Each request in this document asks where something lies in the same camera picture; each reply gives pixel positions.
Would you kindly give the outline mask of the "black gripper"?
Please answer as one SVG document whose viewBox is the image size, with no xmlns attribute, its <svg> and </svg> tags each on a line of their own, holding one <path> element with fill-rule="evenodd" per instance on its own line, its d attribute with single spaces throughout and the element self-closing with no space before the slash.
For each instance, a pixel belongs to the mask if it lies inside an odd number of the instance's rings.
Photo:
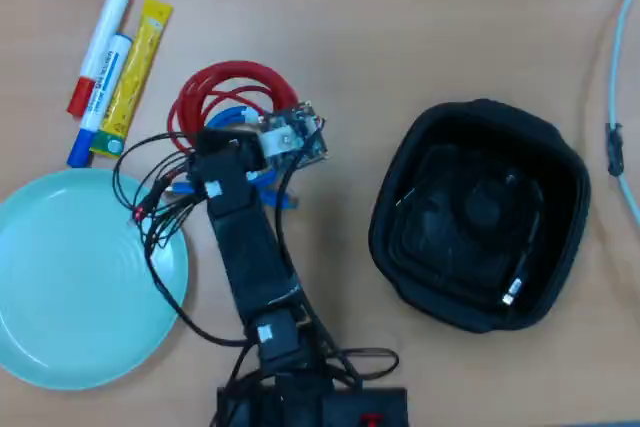
<svg viewBox="0 0 640 427">
<path fill-rule="evenodd" d="M 243 129 L 205 127 L 195 140 L 194 149 L 199 154 L 190 163 L 189 179 L 207 206 L 260 207 L 257 189 L 247 178 L 248 172 L 264 168 L 258 134 Z M 232 145 L 240 150 L 225 149 Z"/>
</svg>

